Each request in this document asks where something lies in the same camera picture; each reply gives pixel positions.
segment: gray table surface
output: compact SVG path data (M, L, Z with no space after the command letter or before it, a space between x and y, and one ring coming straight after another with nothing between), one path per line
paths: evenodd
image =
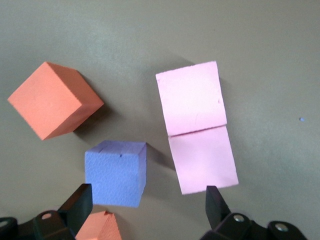
M7 98L44 61L77 69L105 106L41 141ZM181 195L155 74L209 61L240 182L223 197L264 227L283 220L319 239L318 0L2 0L0 217L23 223L61 205L101 141L144 141L139 208L94 211L115 212L124 240L199 239L210 228L205 193Z

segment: blue cube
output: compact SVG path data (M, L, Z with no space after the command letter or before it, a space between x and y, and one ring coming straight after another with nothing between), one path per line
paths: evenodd
M93 204L139 206L146 186L145 142L103 141L85 152L84 165Z

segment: pink foam block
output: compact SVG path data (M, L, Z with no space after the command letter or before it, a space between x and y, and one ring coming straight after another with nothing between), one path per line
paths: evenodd
M182 194L239 183L226 126L172 136L169 144Z
M168 136L227 124L215 61L156 74Z

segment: orange foam cube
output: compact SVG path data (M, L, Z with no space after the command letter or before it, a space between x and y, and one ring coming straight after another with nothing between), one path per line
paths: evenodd
M44 62L8 98L41 140L73 132L104 103L72 68Z
M122 240L116 216L107 211L90 214L75 236L76 240Z

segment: foam cube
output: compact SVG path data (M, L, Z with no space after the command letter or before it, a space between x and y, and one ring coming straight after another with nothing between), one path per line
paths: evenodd
M99 205L138 207L146 186L145 142L103 141L85 152L85 182Z
M122 240L116 216L107 211L88 216L75 236L76 240Z
M104 103L72 68L44 62L8 98L41 140L73 132Z
M215 61L156 74L168 136L227 124Z
M239 183L226 126L172 136L169 144L182 194Z

